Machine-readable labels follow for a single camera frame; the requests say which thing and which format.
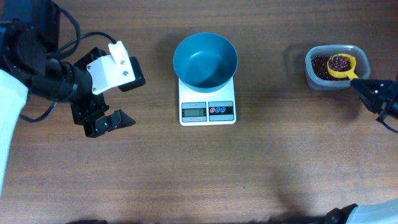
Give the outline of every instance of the wooden table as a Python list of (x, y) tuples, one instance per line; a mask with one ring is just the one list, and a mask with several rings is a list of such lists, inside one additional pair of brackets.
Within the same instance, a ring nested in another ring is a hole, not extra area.
[[(353, 44), (371, 78), (398, 74), (397, 1), (59, 1), (82, 33), (102, 30), (135, 55), (147, 84), (105, 93), (133, 127), (98, 139), (73, 124), (68, 104), (43, 122), (18, 121), (0, 200), (0, 223), (208, 223), (324, 215), (398, 197), (398, 136), (353, 90), (314, 91), (304, 57)], [(182, 127), (172, 57), (197, 32), (229, 39), (239, 55), (238, 121)], [(75, 38), (62, 17), (60, 43)], [(68, 60), (103, 37), (82, 40)], [(31, 97), (23, 110), (49, 102)]]

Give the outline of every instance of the yellow measuring cup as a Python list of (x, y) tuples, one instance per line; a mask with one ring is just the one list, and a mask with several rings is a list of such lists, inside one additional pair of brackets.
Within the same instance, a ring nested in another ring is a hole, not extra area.
[[(337, 57), (337, 56), (342, 56), (342, 57), (346, 57), (349, 58), (349, 62), (351, 63), (351, 69), (349, 69), (348, 71), (345, 72), (336, 72), (333, 69), (331, 69), (329, 67), (329, 61), (330, 59)], [(331, 76), (335, 77), (335, 78), (346, 78), (348, 77), (350, 80), (353, 80), (354, 78), (358, 78), (358, 76), (354, 73), (355, 70), (355, 66), (356, 66), (356, 60), (355, 57), (349, 55), (349, 54), (336, 54), (333, 55), (332, 57), (330, 57), (330, 59), (328, 60), (328, 72), (330, 73)]]

